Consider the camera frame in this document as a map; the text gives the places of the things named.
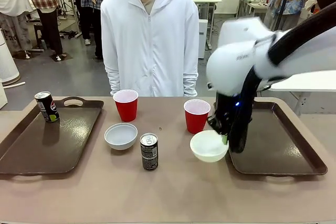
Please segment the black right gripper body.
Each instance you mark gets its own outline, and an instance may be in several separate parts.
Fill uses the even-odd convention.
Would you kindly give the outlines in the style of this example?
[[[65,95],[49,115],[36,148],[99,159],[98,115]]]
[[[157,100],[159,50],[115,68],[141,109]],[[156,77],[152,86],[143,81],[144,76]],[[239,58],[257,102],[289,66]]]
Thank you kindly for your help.
[[[214,103],[215,117],[220,131],[230,131],[237,108],[238,96],[229,97],[220,93],[216,93],[216,101]]]

